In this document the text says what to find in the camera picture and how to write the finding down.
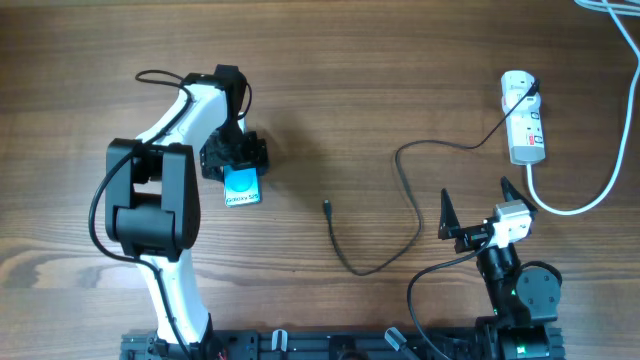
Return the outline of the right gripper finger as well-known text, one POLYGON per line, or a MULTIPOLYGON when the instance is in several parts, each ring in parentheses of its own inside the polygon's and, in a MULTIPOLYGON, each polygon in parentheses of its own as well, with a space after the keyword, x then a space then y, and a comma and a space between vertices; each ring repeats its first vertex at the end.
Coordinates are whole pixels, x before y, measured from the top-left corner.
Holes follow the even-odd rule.
POLYGON ((508 178, 506 176, 503 176, 500 179, 500 185, 501 185, 503 197, 504 197, 506 202, 520 200, 527 207, 527 209, 528 209, 528 211, 530 213, 530 216, 532 218, 534 218, 537 215, 537 213, 538 213, 537 207, 534 206, 524 195, 522 195, 513 186, 513 184, 508 180, 508 178))
POLYGON ((460 223, 446 188, 441 190, 441 214, 438 229, 439 239, 456 238, 460 232, 460 223))

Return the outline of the smartphone with teal screen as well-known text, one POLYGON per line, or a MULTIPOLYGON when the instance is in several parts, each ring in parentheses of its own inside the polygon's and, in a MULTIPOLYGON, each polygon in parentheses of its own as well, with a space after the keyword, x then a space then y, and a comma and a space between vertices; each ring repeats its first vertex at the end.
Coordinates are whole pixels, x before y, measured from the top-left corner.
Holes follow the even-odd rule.
POLYGON ((223 168, 224 200, 227 207, 238 207, 260 203, 262 200, 256 168, 234 170, 223 168))

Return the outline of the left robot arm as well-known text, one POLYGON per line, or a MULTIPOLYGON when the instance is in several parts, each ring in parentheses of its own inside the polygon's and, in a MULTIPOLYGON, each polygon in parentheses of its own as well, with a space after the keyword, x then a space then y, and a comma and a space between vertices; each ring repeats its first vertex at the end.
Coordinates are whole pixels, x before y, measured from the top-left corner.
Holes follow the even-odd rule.
POLYGON ((109 144, 106 175, 90 205, 89 234, 104 255, 141 270, 158 320, 153 356, 222 359, 225 345, 199 293, 192 260, 201 224, 197 179, 222 183, 228 207, 260 202, 269 157, 265 140, 246 128, 252 89, 233 65, 184 77, 150 69, 135 78, 174 87, 178 97, 147 131, 109 144))

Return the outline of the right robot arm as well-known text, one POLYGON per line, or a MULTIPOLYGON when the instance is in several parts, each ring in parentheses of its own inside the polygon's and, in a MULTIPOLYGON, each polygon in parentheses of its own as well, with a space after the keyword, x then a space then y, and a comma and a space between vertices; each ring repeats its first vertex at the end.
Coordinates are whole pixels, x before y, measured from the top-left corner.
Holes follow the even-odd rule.
POLYGON ((479 225, 460 224, 447 190, 441 191, 438 237, 453 239, 456 253, 472 252, 494 315, 476 320, 478 359, 564 359, 558 319, 562 275, 542 261, 523 263, 515 243, 531 234, 537 208, 503 177, 504 197, 479 225))

